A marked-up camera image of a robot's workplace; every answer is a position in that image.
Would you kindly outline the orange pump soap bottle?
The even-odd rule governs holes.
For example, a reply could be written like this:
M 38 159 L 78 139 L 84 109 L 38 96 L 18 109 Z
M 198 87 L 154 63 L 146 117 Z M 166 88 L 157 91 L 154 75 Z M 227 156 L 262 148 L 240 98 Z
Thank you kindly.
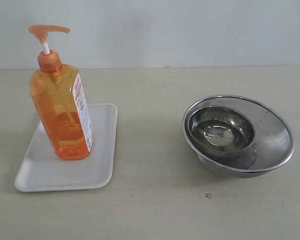
M 69 33 L 58 25 L 31 25 L 28 31 L 39 40 L 42 50 L 39 68 L 30 80 L 30 95 L 55 154 L 62 160 L 82 160 L 91 153 L 93 127 L 80 71 L 62 63 L 50 49 L 50 32 Z

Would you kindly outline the small stainless steel bowl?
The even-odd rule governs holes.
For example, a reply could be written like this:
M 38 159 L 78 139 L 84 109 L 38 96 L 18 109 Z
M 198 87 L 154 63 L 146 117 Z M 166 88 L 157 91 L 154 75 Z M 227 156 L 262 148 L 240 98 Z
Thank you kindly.
M 243 113 L 226 106 L 201 107 L 188 116 L 185 126 L 201 153 L 220 158 L 245 154 L 256 135 Z

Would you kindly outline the steel mesh colander bowl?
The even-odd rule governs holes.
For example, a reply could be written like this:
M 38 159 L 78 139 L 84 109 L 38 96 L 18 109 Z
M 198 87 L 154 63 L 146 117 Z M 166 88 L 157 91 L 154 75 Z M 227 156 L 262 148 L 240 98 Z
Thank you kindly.
M 225 106 L 245 115 L 255 129 L 252 145 L 237 157 L 216 157 L 200 152 L 190 139 L 186 120 L 195 110 L 208 106 Z M 294 151 L 292 131 L 273 109 L 251 98 L 237 95 L 213 95 L 193 103 L 182 118 L 182 132 L 197 158 L 212 171 L 233 178 L 253 178 L 273 171 L 291 158 Z

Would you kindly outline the white rectangular plastic tray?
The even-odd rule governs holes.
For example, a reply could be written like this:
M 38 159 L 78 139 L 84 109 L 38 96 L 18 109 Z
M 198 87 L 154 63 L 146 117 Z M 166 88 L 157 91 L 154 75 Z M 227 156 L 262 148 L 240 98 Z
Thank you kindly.
M 39 123 L 14 180 L 20 192 L 89 190 L 104 187 L 113 174 L 118 108 L 89 104 L 94 142 L 83 160 L 64 161 L 54 153 Z

